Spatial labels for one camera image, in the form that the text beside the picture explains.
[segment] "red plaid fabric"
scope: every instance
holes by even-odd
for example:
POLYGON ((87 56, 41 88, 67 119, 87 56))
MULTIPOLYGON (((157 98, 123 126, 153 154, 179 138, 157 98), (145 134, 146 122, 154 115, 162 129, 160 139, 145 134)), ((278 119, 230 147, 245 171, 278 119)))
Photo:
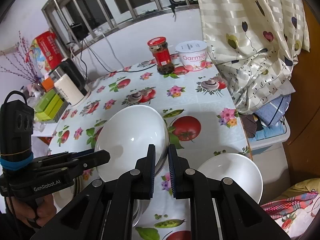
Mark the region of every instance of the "red plaid fabric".
POLYGON ((307 192, 296 197, 272 201, 262 205, 261 207, 273 220, 276 220, 296 211, 299 208, 306 208, 313 202, 313 199, 317 195, 318 192, 316 191, 307 192))

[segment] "red label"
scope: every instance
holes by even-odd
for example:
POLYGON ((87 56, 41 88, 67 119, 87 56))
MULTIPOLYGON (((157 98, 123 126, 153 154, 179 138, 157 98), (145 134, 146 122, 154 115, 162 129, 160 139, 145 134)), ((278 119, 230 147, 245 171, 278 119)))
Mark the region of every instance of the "red label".
POLYGON ((171 62, 168 49, 165 49, 161 52, 156 52, 153 54, 153 56, 155 57, 158 66, 164 66, 171 62))
POLYGON ((47 31, 36 37, 36 40, 50 68, 54 69, 62 60, 62 55, 54 41, 54 34, 47 31))

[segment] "curtain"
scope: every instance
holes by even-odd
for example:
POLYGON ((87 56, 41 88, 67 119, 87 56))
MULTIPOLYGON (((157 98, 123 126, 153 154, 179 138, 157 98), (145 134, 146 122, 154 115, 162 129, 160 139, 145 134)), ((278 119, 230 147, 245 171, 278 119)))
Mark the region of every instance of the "curtain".
POLYGON ((301 49, 309 51, 302 0, 198 0, 204 41, 238 109, 251 114, 295 90, 301 49))

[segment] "blue band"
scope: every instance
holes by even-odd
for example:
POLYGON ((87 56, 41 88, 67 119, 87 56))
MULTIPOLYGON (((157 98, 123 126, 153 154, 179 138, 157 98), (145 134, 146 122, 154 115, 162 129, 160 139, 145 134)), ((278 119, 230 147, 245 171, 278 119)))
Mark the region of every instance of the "blue band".
POLYGON ((4 169, 10 170, 10 171, 17 171, 27 166, 29 163, 32 162, 32 160, 33 160, 33 152, 31 152, 31 155, 28 158, 19 162, 9 162, 4 160, 3 158, 0 158, 0 164, 4 169))

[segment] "silver screw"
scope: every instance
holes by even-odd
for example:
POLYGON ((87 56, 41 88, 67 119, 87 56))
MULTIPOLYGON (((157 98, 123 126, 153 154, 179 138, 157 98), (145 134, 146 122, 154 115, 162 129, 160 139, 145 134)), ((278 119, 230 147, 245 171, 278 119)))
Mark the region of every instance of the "silver screw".
POLYGON ((188 174, 188 175, 193 175, 195 173, 196 173, 196 171, 194 169, 191 169, 191 168, 186 169, 186 174, 188 174))
POLYGON ((138 169, 133 169, 130 171, 130 174, 133 175, 133 176, 137 176, 140 174, 140 171, 138 169))
POLYGON ((92 182, 92 186, 94 186, 94 187, 100 187, 101 185, 102 185, 102 181, 100 179, 95 179, 92 182))
POLYGON ((233 183, 233 180, 231 178, 224 178, 223 183, 227 185, 231 185, 233 183))

